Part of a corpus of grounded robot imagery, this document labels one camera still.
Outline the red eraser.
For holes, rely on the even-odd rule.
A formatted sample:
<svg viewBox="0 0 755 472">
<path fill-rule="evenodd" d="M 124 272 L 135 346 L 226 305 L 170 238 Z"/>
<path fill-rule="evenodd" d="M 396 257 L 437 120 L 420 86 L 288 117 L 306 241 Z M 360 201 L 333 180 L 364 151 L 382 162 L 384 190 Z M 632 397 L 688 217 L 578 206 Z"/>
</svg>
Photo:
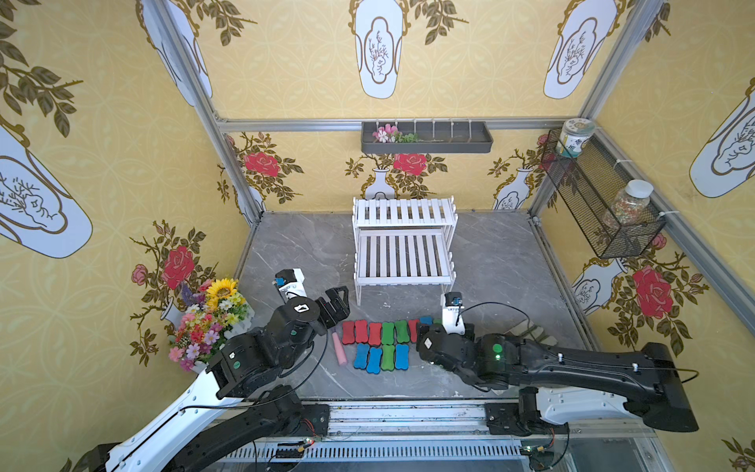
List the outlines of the red eraser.
<svg viewBox="0 0 755 472">
<path fill-rule="evenodd" d="M 383 324 L 382 323 L 369 323 L 369 337 L 368 343 L 373 347 L 381 347 L 383 344 Z"/>
<path fill-rule="evenodd" d="M 369 342 L 369 323 L 366 320 L 355 322 L 355 342 L 365 344 Z"/>
<path fill-rule="evenodd" d="M 354 322 L 345 321 L 342 323 L 341 342 L 343 345 L 350 345 L 356 342 Z"/>
<path fill-rule="evenodd" d="M 419 321 L 418 320 L 409 320 L 408 321 L 409 326 L 409 332 L 410 332 L 410 339 L 412 343 L 416 343 L 418 340 L 418 326 Z"/>
</svg>

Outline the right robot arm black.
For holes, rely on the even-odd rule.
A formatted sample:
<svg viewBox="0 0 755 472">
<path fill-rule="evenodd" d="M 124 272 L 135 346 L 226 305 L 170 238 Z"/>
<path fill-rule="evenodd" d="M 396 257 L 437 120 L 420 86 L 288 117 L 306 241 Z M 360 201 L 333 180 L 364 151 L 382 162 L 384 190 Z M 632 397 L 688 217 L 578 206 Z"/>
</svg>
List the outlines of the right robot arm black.
<svg viewBox="0 0 755 472">
<path fill-rule="evenodd" d="M 528 436 L 587 419 L 640 418 L 645 426 L 693 433 L 699 426 L 668 346 L 603 353 L 541 345 L 508 334 L 477 339 L 420 326 L 420 358 L 483 391 L 519 389 L 510 432 Z"/>
</svg>

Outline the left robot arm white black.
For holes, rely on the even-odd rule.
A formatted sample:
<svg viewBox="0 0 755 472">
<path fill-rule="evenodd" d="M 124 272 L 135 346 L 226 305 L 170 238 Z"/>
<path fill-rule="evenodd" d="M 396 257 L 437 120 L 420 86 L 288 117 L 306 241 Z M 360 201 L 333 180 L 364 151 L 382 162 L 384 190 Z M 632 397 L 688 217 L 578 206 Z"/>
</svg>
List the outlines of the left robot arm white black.
<svg viewBox="0 0 755 472">
<path fill-rule="evenodd" d="M 285 295 L 265 326 L 233 336 L 155 420 L 120 444 L 100 444 L 67 471 L 201 471 L 241 446 L 294 432 L 304 407 L 283 377 L 317 336 L 350 315 L 349 290 Z"/>
</svg>

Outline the green eraser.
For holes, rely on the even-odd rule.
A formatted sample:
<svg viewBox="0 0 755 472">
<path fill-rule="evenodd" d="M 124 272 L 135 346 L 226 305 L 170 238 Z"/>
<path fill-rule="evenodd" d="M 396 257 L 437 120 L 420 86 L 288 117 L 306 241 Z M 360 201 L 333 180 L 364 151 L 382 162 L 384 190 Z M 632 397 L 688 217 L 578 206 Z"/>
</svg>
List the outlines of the green eraser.
<svg viewBox="0 0 755 472">
<path fill-rule="evenodd" d="M 395 345 L 395 324 L 391 322 L 383 323 L 381 328 L 381 344 L 385 346 Z"/>
<path fill-rule="evenodd" d="M 395 336 L 398 344 L 408 344 L 411 341 L 411 334 L 408 322 L 405 320 L 397 321 L 395 324 Z"/>
<path fill-rule="evenodd" d="M 381 371 L 392 372 L 395 370 L 395 346 L 384 345 L 383 355 L 381 356 Z"/>
</svg>

